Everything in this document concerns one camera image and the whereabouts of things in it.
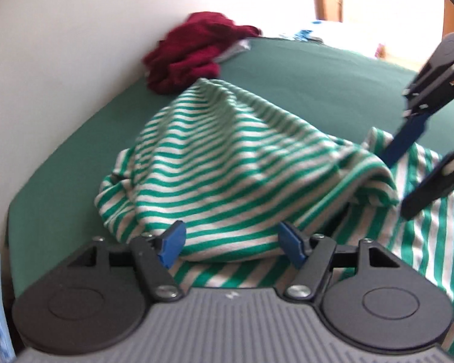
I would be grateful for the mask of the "dark red knit sweater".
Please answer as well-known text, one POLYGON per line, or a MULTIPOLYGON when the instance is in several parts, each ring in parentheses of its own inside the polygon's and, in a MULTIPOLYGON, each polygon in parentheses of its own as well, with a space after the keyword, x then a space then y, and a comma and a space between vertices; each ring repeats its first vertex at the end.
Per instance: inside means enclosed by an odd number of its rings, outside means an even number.
POLYGON ((261 35, 257 27, 237 25, 218 12, 192 13, 143 57, 147 86, 155 93, 171 94, 200 78, 215 79, 220 75, 215 61, 220 54, 239 41, 261 35))

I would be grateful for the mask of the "white folded garment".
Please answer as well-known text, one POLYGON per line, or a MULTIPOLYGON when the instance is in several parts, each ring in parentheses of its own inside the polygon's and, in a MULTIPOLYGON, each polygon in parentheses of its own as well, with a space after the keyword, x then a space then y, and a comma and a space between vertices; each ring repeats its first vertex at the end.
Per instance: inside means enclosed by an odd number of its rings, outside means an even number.
POLYGON ((237 41, 237 43, 235 43, 234 45, 230 46, 225 51, 220 53, 220 55, 214 59, 214 62, 220 64, 221 62, 227 61, 228 59, 235 57, 240 53, 245 53, 250 50, 251 50, 250 41, 245 38, 240 41, 237 41))

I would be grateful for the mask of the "green white striped shirt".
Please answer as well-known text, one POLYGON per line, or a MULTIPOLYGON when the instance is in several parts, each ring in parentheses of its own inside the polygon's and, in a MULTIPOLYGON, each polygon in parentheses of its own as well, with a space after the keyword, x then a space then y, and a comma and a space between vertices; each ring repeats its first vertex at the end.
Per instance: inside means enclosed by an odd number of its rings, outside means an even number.
MULTIPOLYGON (((119 153, 95 204, 121 243, 183 221, 171 271, 183 288, 284 286, 294 267, 278 224, 322 233, 345 211, 339 244, 377 241, 454 305, 454 191, 410 221, 399 215, 440 155, 415 144, 388 168, 380 154, 390 141, 375 128, 362 144, 339 139, 231 83, 199 80, 119 153)), ((443 347, 454 356, 454 323, 443 347)))

